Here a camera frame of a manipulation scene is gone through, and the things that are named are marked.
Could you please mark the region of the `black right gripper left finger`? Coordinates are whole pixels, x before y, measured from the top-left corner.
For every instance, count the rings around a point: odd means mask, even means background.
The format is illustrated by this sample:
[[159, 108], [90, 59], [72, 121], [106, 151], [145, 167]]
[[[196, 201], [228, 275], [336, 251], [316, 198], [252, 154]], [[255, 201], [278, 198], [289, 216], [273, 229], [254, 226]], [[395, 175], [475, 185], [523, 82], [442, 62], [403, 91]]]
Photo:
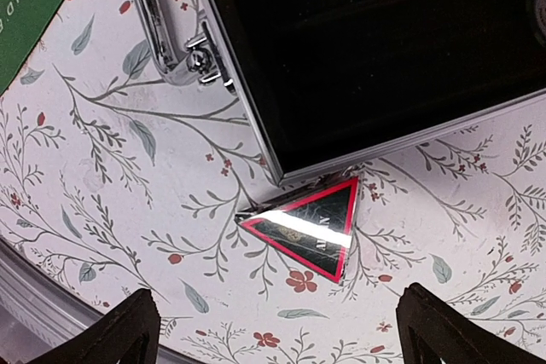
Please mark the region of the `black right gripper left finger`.
[[35, 364], [155, 363], [160, 315], [151, 291], [139, 289], [93, 326], [32, 360]]

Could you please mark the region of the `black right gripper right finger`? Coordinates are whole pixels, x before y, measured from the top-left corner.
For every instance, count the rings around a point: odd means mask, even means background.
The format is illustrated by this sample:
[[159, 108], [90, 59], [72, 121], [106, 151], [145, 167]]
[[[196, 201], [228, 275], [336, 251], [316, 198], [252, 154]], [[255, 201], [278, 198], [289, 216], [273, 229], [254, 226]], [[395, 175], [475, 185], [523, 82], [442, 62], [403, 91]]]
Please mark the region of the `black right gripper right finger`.
[[545, 362], [473, 324], [416, 282], [404, 289], [396, 317], [405, 363]]

